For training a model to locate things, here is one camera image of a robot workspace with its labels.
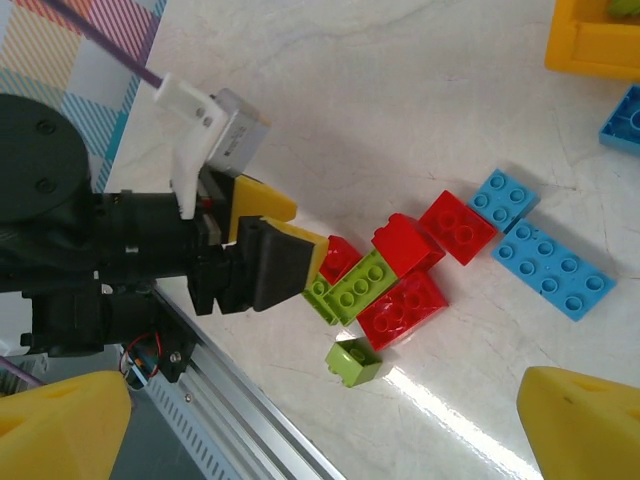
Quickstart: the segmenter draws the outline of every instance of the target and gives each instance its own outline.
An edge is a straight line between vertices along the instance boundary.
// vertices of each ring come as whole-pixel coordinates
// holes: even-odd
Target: red wire
[[[160,358],[162,357],[162,342],[160,341],[160,334],[158,332],[156,332],[156,345],[158,346],[158,361],[156,362],[156,366],[153,367],[153,371],[151,372],[151,375],[149,375],[149,378],[153,378],[158,374]]]
[[[122,360],[124,359],[124,357],[125,356],[128,357],[129,352],[131,352],[131,349],[133,347],[135,347],[142,340],[150,336],[151,336],[150,333],[143,333],[142,335],[140,335],[138,338],[136,338],[133,342],[129,344],[129,346],[122,353],[122,356],[120,357],[120,362],[118,363],[118,370],[120,371],[120,373],[124,374],[124,372],[122,371]],[[149,375],[149,378],[153,378],[158,374],[160,358],[162,357],[162,342],[160,341],[160,334],[158,332],[156,332],[156,346],[158,347],[158,362],[156,363],[156,366],[153,367],[153,371],[151,372],[151,375]]]

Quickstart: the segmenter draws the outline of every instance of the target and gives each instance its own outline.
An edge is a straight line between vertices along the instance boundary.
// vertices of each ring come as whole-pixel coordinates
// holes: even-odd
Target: red 2x2 brick
[[[462,265],[468,264],[497,233],[448,190],[420,218],[420,224]]]
[[[358,322],[371,346],[379,351],[448,305],[427,272],[416,270],[369,305],[358,315]]]
[[[335,285],[361,259],[362,255],[344,238],[330,235],[329,250],[320,267],[320,273],[329,285]]]
[[[417,268],[428,270],[445,255],[417,220],[402,213],[391,215],[389,223],[376,230],[371,243],[398,278]]]

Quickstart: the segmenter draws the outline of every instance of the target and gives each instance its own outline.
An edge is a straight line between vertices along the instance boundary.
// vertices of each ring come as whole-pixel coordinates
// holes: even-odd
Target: plaid fabric
[[[146,63],[167,0],[65,0]],[[140,80],[39,0],[0,0],[0,92],[65,115],[87,145],[104,190]]]

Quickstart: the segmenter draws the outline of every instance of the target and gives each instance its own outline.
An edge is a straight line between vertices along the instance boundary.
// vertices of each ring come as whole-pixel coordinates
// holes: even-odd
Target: lime green brick
[[[638,15],[640,14],[640,0],[613,0],[608,11],[614,17]]]
[[[311,304],[315,311],[320,314],[325,322],[329,325],[335,325],[338,323],[338,317],[335,316],[329,305],[327,305],[323,299],[330,288],[331,285],[329,285],[329,282],[327,282],[321,273],[318,273],[311,286],[302,292],[302,296]]]
[[[324,301],[344,326],[386,292],[398,277],[377,250],[373,250],[336,283]]]
[[[366,338],[336,342],[325,360],[331,373],[340,375],[346,387],[373,380],[382,366]]]

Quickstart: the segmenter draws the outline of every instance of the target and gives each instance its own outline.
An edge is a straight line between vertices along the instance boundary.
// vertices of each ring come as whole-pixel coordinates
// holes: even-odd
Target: blue 2x4 brick
[[[496,169],[475,193],[469,206],[503,233],[540,201],[535,192]]]
[[[634,85],[600,130],[600,143],[640,155],[640,86]]]
[[[616,284],[526,220],[520,220],[491,255],[574,321]]]

